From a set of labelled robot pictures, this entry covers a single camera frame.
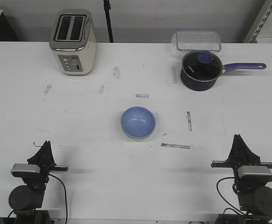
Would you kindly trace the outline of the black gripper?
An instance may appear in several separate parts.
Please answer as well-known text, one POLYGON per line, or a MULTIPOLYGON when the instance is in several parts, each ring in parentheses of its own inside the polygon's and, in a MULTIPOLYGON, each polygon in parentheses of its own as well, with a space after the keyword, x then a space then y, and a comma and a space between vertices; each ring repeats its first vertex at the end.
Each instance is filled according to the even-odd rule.
POLYGON ((226 161, 212 161, 212 168, 231 168, 233 169, 235 177, 235 185, 237 187, 262 187, 268 182, 259 182, 255 180, 243 180, 238 176, 237 169, 241 166, 266 166, 272 169, 272 162, 261 162, 260 157, 254 154, 246 145, 241 135, 235 134, 233 138, 233 143, 231 151, 226 161))
POLYGON ((24 174, 24 183, 33 189, 45 189, 50 171, 68 171, 68 166, 56 165, 50 141, 45 141, 38 152, 27 159, 27 162, 40 167, 40 174, 24 174))

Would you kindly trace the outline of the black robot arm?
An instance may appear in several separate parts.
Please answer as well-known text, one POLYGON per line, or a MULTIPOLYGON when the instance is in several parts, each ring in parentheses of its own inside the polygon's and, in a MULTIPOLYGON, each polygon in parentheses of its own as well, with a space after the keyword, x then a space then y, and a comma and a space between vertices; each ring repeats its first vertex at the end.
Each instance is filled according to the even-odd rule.
POLYGON ((11 169, 11 175, 19 177, 24 184, 14 188, 8 198, 9 206, 15 217, 15 224, 53 224, 47 210, 41 210, 46 185, 51 171, 68 171, 68 166, 55 163, 51 143, 45 141, 38 152, 27 159, 27 163, 16 163, 11 169))
POLYGON ((267 224, 272 220, 272 162, 262 162, 245 144, 239 134, 234 135, 228 158, 212 161, 212 168, 231 168, 239 208, 229 206, 233 214, 219 214, 217 224, 267 224))

